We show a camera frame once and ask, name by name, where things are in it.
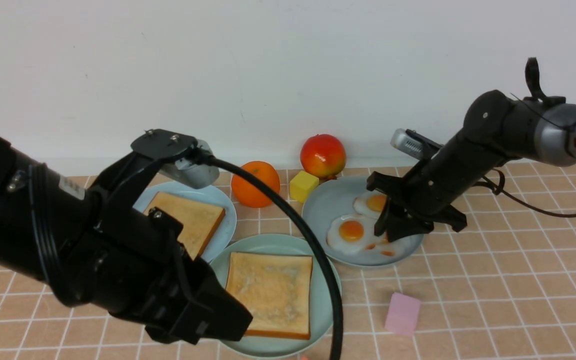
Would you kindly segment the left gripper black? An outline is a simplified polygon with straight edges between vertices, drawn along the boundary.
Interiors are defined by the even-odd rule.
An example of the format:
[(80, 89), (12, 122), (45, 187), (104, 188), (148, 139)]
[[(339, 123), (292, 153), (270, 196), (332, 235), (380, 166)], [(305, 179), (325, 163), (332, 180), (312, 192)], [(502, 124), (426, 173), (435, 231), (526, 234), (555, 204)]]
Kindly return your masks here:
[(159, 207), (149, 215), (134, 208), (164, 167), (207, 152), (196, 137), (164, 129), (147, 130), (130, 147), (87, 192), (94, 205), (87, 232), (96, 256), (87, 285), (92, 303), (144, 326), (160, 344), (241, 340), (253, 317), (210, 265), (192, 258), (178, 242), (185, 224)]

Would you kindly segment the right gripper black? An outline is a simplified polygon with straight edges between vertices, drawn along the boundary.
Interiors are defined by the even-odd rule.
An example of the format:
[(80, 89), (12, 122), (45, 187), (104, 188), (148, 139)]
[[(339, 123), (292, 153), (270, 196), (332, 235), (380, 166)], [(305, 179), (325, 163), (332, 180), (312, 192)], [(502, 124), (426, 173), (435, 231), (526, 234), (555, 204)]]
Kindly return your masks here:
[(374, 235), (386, 234), (389, 242), (430, 234), (436, 223), (459, 232), (467, 226), (466, 215), (453, 202), (499, 164), (499, 154), (466, 139), (451, 137), (434, 155), (417, 160), (404, 176), (373, 172), (366, 180), (368, 191), (386, 195), (374, 224)]

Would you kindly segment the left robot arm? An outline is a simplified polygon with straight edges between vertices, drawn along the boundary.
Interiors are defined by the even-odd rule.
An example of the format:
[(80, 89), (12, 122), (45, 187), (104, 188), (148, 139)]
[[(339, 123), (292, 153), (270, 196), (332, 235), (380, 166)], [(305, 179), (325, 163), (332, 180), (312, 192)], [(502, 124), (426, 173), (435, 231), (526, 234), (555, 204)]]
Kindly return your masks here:
[(95, 305), (121, 321), (144, 326), (160, 344), (203, 338), (240, 341), (252, 323), (205, 260), (178, 242), (186, 226), (164, 210), (144, 214), (134, 203), (164, 165), (188, 159), (226, 170), (268, 196), (295, 223), (318, 262), (332, 305), (332, 359), (341, 356), (341, 290), (311, 228), (270, 187), (241, 167), (201, 149), (194, 137), (156, 153), (133, 150), (106, 168), (89, 189), (67, 191), (69, 180), (0, 137), (0, 266), (50, 287), (67, 308)]

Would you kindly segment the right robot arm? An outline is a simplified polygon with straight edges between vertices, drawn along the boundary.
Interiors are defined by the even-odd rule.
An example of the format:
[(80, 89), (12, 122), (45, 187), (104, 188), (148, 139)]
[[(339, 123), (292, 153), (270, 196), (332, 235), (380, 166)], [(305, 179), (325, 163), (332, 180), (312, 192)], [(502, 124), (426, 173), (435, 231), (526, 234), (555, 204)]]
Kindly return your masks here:
[(525, 82), (530, 95), (524, 98), (497, 89), (478, 96), (444, 145), (411, 129), (396, 130), (391, 146), (417, 163), (403, 177), (373, 172), (366, 180), (368, 191), (386, 196), (375, 235), (394, 242), (430, 234), (436, 223), (460, 232), (467, 217), (453, 206), (457, 198), (471, 187), (506, 194), (505, 175), (494, 183), (490, 171), (522, 158), (555, 167), (576, 164), (576, 104), (542, 91), (535, 57), (526, 61)]

